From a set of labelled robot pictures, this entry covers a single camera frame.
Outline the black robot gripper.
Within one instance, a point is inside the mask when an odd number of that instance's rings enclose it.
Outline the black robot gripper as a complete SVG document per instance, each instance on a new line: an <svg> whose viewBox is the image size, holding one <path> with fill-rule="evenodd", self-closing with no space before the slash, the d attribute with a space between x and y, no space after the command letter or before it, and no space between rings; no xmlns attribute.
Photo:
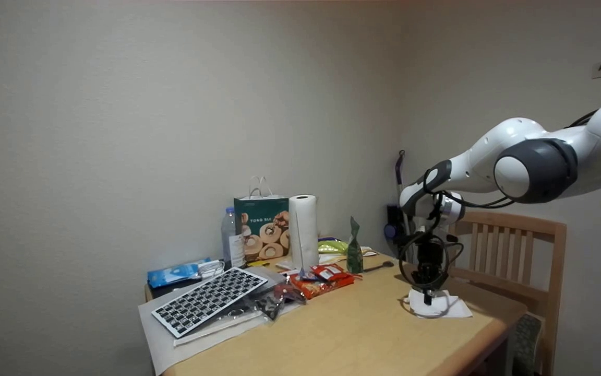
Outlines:
<svg viewBox="0 0 601 376"><path fill-rule="evenodd" d="M414 234L415 270L411 272L414 287L419 290L437 290L449 279L447 243L430 232Z"/></svg>

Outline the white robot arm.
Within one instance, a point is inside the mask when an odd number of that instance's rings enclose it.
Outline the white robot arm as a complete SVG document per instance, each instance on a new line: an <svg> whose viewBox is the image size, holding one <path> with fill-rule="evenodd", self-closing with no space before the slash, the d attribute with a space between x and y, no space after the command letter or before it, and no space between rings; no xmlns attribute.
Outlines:
<svg viewBox="0 0 601 376"><path fill-rule="evenodd" d="M526 118L491 128L473 146L425 169L405 186L398 207L415 226L411 243L423 261L411 273L414 287L427 293L442 287L442 248L432 247L442 222L463 218L463 193L501 193L485 207L506 202L549 202L601 188L601 107L581 121L546 131Z"/></svg>

